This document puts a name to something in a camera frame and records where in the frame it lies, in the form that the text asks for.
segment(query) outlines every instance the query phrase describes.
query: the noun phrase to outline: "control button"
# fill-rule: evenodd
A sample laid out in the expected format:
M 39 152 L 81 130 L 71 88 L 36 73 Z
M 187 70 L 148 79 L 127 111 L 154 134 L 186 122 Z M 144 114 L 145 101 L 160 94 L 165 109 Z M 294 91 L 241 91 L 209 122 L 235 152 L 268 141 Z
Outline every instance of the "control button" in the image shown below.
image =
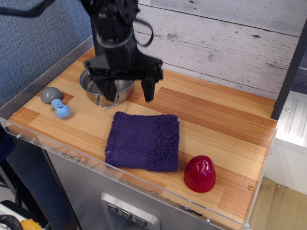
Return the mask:
M 147 226 L 145 220 L 143 220 L 143 219 L 141 219 L 141 218 L 139 218 L 139 217 L 135 217 L 135 219 L 136 219 L 136 222 L 137 222 L 139 225 L 144 226 L 144 227 Z
M 115 212 L 115 213 L 118 213 L 118 210 L 117 210 L 117 207 L 112 205 L 112 204 L 109 204 L 107 205 L 109 207 L 109 210 L 111 210 L 112 212 Z
M 132 215 L 129 212 L 122 210 L 121 214 L 123 215 L 124 218 L 132 219 Z

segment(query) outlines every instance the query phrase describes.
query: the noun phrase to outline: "wooden countertop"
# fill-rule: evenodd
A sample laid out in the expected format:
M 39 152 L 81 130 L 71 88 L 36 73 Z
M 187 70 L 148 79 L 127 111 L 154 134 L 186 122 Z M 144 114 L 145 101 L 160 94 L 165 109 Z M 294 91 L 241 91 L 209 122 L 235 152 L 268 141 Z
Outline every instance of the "wooden countertop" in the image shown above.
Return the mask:
M 92 57 L 93 48 L 48 85 L 63 92 L 63 102 L 71 109 L 68 118 L 57 118 L 50 110 L 51 104 L 43 103 L 38 94 L 10 121 L 30 133 L 67 145 L 81 155 L 104 161 L 106 141 L 116 111 L 136 115 L 178 115 L 178 172 L 123 170 L 159 186 L 161 189 L 152 186 L 150 190 L 179 207 L 189 206 L 190 214 L 209 217 L 231 229 L 241 229 L 235 222 L 246 224 L 277 124 L 270 119 L 275 101 L 165 70 L 165 79 L 156 84 L 155 97 L 150 103 L 145 101 L 141 83 L 137 81 L 127 101 L 104 109 L 96 106 L 79 84 L 83 61 Z M 40 146 L 52 145 L 52 141 Z M 183 181 L 188 161 L 198 155 L 208 155 L 212 159 L 217 175 L 213 190 L 203 194 L 191 191 Z

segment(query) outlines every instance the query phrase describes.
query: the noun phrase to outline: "yellow object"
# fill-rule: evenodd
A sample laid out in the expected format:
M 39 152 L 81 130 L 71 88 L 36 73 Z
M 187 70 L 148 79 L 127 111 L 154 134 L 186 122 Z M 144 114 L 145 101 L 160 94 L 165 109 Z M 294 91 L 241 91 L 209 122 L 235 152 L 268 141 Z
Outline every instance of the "yellow object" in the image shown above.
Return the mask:
M 42 230 L 42 227 L 32 219 L 22 220 L 21 226 L 24 230 Z

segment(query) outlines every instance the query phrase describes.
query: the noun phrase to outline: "button panel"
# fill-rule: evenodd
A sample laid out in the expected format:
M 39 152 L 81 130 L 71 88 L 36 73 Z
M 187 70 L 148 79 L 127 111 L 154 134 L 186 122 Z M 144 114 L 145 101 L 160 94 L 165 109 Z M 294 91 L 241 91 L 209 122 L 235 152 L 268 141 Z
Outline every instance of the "button panel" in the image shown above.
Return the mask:
M 100 201 L 107 221 L 117 222 L 117 219 L 113 218 L 113 215 L 117 214 L 126 221 L 134 222 L 135 226 L 139 225 L 142 229 L 160 230 L 159 218 L 137 206 L 104 192 L 101 194 Z

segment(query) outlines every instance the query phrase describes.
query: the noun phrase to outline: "gray toy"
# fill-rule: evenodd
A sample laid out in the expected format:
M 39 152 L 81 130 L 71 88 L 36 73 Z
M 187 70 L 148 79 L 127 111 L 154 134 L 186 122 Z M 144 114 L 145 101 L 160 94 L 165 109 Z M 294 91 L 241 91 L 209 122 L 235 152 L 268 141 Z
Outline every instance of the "gray toy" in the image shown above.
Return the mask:
M 42 91 L 40 98 L 45 103 L 51 103 L 52 100 L 60 99 L 61 96 L 62 96 L 62 93 L 60 90 L 54 87 L 48 87 Z

